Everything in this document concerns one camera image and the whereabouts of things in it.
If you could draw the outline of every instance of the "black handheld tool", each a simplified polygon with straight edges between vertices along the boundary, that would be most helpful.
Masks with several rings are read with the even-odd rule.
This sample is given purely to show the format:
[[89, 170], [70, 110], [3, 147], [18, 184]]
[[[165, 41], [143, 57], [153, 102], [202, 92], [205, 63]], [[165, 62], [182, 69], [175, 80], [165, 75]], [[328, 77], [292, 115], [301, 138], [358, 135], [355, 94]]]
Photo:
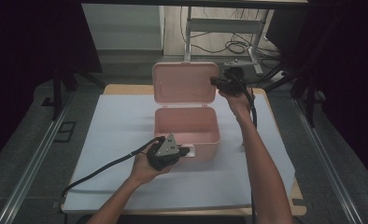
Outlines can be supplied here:
[[169, 134], [164, 140], [155, 143], [147, 152], [149, 165], [155, 170], [161, 171], [163, 168], [178, 162], [180, 157], [186, 156], [190, 152], [188, 147], [178, 147], [175, 137]]
[[216, 86], [219, 91], [223, 91], [226, 94], [232, 96], [239, 96], [243, 92], [243, 88], [246, 89], [247, 82], [243, 79], [245, 74], [241, 67], [232, 67], [224, 71], [224, 78], [211, 77], [210, 83]]

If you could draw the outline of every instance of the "black curtain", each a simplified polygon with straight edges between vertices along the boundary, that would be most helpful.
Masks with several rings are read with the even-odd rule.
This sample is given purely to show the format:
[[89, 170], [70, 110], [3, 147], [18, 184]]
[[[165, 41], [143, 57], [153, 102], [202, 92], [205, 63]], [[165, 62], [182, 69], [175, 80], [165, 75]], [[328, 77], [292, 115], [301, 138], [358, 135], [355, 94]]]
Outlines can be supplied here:
[[346, 8], [318, 68], [322, 108], [368, 169], [368, 3]]
[[102, 72], [80, 2], [0, 0], [0, 151], [57, 66]]

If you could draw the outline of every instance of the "black cable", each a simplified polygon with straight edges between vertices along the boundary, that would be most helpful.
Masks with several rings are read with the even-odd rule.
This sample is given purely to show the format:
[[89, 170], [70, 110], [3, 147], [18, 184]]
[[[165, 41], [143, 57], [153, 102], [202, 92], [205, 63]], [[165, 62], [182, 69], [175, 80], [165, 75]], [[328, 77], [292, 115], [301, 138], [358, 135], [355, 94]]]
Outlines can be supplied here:
[[205, 15], [208, 17], [207, 13], [205, 12], [205, 7], [204, 7], [204, 13], [205, 13]]
[[220, 49], [220, 50], [216, 50], [216, 51], [211, 51], [211, 50], [208, 50], [208, 49], [203, 49], [203, 48], [201, 48], [201, 47], [199, 47], [199, 46], [197, 46], [197, 45], [191, 45], [192, 47], [195, 47], [195, 48], [198, 48], [198, 49], [201, 49], [201, 50], [204, 50], [204, 51], [206, 51], [206, 52], [208, 52], [208, 53], [219, 53], [219, 52], [222, 52], [222, 51], [224, 51], [224, 50], [226, 50], [227, 48], [225, 47], [225, 49]]
[[[233, 40], [234, 36], [239, 37], [239, 38], [241, 38], [242, 40], [244, 40], [244, 41], [245, 41], [245, 42], [237, 41], [237, 42], [240, 42], [242, 45], [247, 45], [247, 46], [248, 46], [248, 48], [252, 46], [252, 44], [251, 44], [251, 41], [252, 41], [252, 40], [250, 40], [250, 42], [249, 42], [249, 41], [247, 41], [244, 37], [242, 37], [242, 36], [240, 36], [240, 35], [238, 35], [238, 34], [235, 34], [235, 33], [233, 33], [233, 37], [231, 38], [231, 40]], [[281, 60], [280, 55], [276, 55], [276, 56], [274, 56], [274, 55], [265, 54], [265, 53], [261, 52], [261, 50], [271, 51], [271, 52], [280, 52], [280, 51], [278, 51], [278, 50], [273, 50], [273, 49], [262, 49], [262, 48], [257, 48], [257, 54], [258, 54], [258, 56], [259, 56], [260, 58], [271, 59], [271, 60], [272, 60], [272, 59], [274, 59], [274, 60], [277, 60], [277, 61], [280, 61], [280, 60]]]
[[[245, 13], [245, 9], [243, 8], [243, 10], [242, 10], [242, 14], [240, 15], [240, 18], [239, 18], [239, 20], [241, 20], [242, 19], [242, 17], [243, 17], [243, 14]], [[241, 54], [241, 53], [244, 53], [244, 52], [246, 52], [246, 51], [248, 51], [248, 49], [250, 48], [250, 46], [251, 46], [251, 43], [249, 44], [248, 42], [246, 43], [246, 42], [242, 42], [242, 41], [237, 41], [237, 40], [234, 40], [234, 36], [235, 36], [236, 34], [235, 33], [233, 33], [233, 35], [231, 36], [231, 40], [229, 40], [229, 41], [227, 41], [226, 43], [225, 43], [225, 48], [226, 49], [228, 49], [231, 53], [234, 53], [234, 54]], [[240, 50], [240, 51], [236, 51], [236, 50], [233, 50], [233, 49], [231, 49], [231, 46], [236, 46], [236, 47], [239, 47], [239, 48], [241, 48], [242, 50]]]
[[[131, 157], [133, 157], [133, 156], [137, 155], [138, 153], [142, 153], [142, 152], [144, 151], [144, 149], [146, 149], [146, 147], [147, 147], [149, 144], [151, 144], [151, 143], [153, 143], [153, 142], [155, 142], [155, 141], [161, 141], [161, 140], [163, 140], [163, 139], [164, 139], [164, 136], [161, 136], [161, 137], [155, 137], [155, 138], [153, 138], [152, 140], [150, 140], [149, 142], [147, 142], [144, 146], [140, 147], [139, 149], [137, 149], [137, 150], [135, 150], [135, 151], [133, 151], [133, 152], [129, 153], [128, 155], [126, 155], [126, 156], [124, 156], [124, 157], [121, 157], [121, 158], [119, 158], [119, 159], [117, 159], [117, 160], [114, 160], [114, 161], [110, 162], [109, 164], [107, 164], [107, 165], [103, 166], [102, 168], [100, 168], [100, 169], [96, 170], [95, 172], [91, 173], [90, 175], [87, 175], [87, 176], [85, 176], [85, 177], [81, 178], [80, 180], [78, 180], [78, 181], [76, 181], [76, 182], [74, 182], [74, 183], [70, 184], [69, 186], [67, 186], [67, 187], [63, 190], [62, 195], [61, 195], [61, 199], [63, 200], [63, 198], [64, 198], [65, 194], [66, 194], [66, 193], [67, 193], [67, 191], [69, 191], [71, 188], [73, 188], [73, 187], [77, 186], [77, 185], [78, 185], [78, 184], [80, 184], [80, 183], [83, 183], [83, 182], [85, 182], [85, 181], [87, 181], [87, 180], [91, 179], [92, 177], [94, 177], [94, 176], [96, 176], [96, 175], [98, 175], [98, 174], [100, 174], [100, 173], [102, 173], [104, 170], [106, 170], [106, 169], [110, 168], [110, 167], [111, 167], [111, 166], [113, 166], [113, 165], [116, 165], [116, 164], [118, 164], [118, 163], [120, 163], [120, 162], [126, 161], [126, 160], [128, 160], [129, 158], [131, 158]], [[60, 206], [60, 213], [62, 213], [62, 214], [64, 213], [64, 212], [62, 211], [62, 207], [61, 207], [61, 206]], [[67, 214], [64, 214], [64, 223], [67, 223]]]
[[[184, 38], [184, 34], [183, 34], [183, 28], [182, 28], [182, 22], [181, 22], [181, 17], [182, 17], [182, 9], [183, 7], [180, 8], [180, 31], [181, 31], [181, 37], [183, 38], [184, 40], [184, 43], [186, 43], [186, 39]], [[211, 32], [204, 32], [204, 33], [201, 33], [199, 35], [192, 35], [191, 38], [194, 38], [194, 37], [197, 37], [197, 36], [201, 36], [201, 35], [208, 35], [210, 34]]]
[[239, 78], [237, 78], [232, 73], [225, 73], [225, 74], [229, 75], [237, 83], [237, 85], [240, 87], [240, 89], [245, 94], [246, 98], [248, 99], [248, 103], [250, 105], [250, 110], [251, 110], [251, 115], [253, 116], [253, 124], [257, 128], [257, 110], [256, 110], [256, 107], [254, 106], [253, 97], [251, 97], [250, 94], [248, 93], [248, 90], [246, 90], [246, 88], [243, 87], [243, 85], [241, 84]]
[[237, 12], [237, 9], [234, 10], [233, 14], [231, 14], [230, 18], [233, 17], [234, 13]]
[[277, 64], [267, 75], [257, 81], [256, 87], [262, 87], [267, 81], [274, 77], [279, 71], [281, 71], [286, 65], [284, 63]]
[[256, 204], [254, 203], [253, 192], [251, 191], [251, 224], [257, 223]]

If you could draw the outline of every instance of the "person's left hand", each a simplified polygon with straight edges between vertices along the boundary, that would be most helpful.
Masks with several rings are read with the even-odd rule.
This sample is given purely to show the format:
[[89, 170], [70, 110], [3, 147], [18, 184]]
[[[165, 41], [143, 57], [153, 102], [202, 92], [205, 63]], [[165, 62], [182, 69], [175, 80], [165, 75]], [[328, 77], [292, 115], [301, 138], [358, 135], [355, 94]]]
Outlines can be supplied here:
[[136, 181], [140, 185], [148, 183], [149, 181], [153, 180], [157, 175], [169, 173], [170, 169], [172, 168], [172, 166], [168, 166], [161, 171], [157, 171], [149, 165], [149, 160], [147, 159], [146, 154], [151, 146], [152, 144], [147, 146], [142, 153], [139, 153], [134, 157], [134, 166], [129, 178]]

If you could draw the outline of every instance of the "wall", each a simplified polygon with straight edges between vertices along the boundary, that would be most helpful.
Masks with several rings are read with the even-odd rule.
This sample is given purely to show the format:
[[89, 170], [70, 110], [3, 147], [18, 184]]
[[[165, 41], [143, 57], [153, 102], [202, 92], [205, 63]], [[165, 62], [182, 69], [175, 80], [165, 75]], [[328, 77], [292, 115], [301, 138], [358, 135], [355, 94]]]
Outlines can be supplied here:
[[96, 49], [163, 48], [163, 7], [82, 4]]

